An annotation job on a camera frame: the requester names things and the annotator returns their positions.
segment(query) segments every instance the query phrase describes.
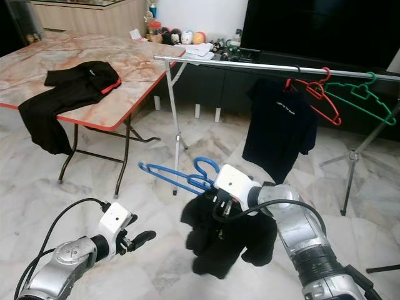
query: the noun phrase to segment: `black tv screen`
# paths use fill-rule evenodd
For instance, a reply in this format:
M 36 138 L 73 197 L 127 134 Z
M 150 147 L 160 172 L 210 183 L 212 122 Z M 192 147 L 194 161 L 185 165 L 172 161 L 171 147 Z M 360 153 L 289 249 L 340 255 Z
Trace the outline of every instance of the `black tv screen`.
M 249 0 L 241 47 L 386 69 L 399 0 Z

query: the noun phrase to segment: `black t-shirt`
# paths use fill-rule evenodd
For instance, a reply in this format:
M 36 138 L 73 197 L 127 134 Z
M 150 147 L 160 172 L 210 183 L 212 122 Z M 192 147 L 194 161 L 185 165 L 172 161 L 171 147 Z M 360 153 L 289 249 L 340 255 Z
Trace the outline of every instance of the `black t-shirt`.
M 242 156 L 281 184 L 299 152 L 315 146 L 317 115 L 302 93 L 284 91 L 283 84 L 260 79 L 247 95 L 252 117 Z

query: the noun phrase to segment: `white wall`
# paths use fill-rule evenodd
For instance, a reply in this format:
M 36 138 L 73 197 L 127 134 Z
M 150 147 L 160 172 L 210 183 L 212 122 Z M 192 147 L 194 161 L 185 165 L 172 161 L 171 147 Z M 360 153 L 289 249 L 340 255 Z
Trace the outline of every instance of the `white wall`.
M 247 6 L 248 0 L 157 0 L 157 20 L 169 29 L 203 31 L 208 41 L 232 38 Z

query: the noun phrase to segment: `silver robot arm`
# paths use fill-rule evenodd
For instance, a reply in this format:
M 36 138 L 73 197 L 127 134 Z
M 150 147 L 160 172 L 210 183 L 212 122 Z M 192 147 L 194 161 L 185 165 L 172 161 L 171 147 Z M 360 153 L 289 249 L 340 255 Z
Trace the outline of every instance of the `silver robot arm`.
M 230 165 L 221 168 L 215 187 L 239 201 L 243 211 L 277 199 L 299 201 L 299 194 L 290 186 L 261 187 Z M 321 224 L 310 210 L 280 203 L 260 211 L 276 220 L 279 237 L 299 274 L 306 300 L 363 300 L 357 284 L 366 291 L 367 299 L 381 299 L 371 281 L 352 266 L 338 263 Z
M 24 287 L 18 299 L 66 299 L 74 283 L 96 262 L 134 251 L 156 236 L 154 231 L 145 231 L 130 241 L 125 236 L 125 228 L 137 218 L 118 203 L 112 203 L 99 222 L 98 235 L 58 246 L 51 260 Z

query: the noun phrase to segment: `tripod stand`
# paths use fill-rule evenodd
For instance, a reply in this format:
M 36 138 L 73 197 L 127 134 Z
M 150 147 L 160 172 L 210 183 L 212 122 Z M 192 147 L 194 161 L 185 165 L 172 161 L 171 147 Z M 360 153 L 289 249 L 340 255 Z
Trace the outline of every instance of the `tripod stand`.
M 392 110 L 392 113 L 388 116 L 388 119 L 391 119 L 392 117 L 396 116 L 396 114 L 400 111 L 400 97 L 397 99 L 397 104 L 395 105 L 394 109 Z M 365 154 L 363 154 L 363 151 L 369 146 L 369 144 L 372 143 L 372 141 L 381 133 L 381 131 L 386 127 L 385 122 L 381 122 L 375 129 L 374 131 L 362 142 L 360 146 L 357 147 L 355 150 L 350 150 L 347 154 L 343 154 L 342 156 L 339 156 L 337 158 L 330 159 L 328 161 L 322 162 L 319 164 L 319 166 L 323 167 L 331 163 L 335 163 L 336 161 L 341 161 L 343 159 L 346 159 L 347 157 L 349 158 L 350 161 L 350 167 L 349 167 L 349 175 L 347 177 L 347 188 L 346 188 L 346 195 L 344 197 L 344 204 L 343 208 L 340 210 L 340 213 L 342 216 L 346 215 L 346 210 L 348 207 L 348 202 L 349 202 L 349 195 L 350 195 L 350 189 L 351 189 L 351 184 L 353 183 L 353 177 L 354 177 L 354 170 L 356 168 L 356 164 L 359 161 L 360 155 L 363 155 L 365 157 L 369 157 Z

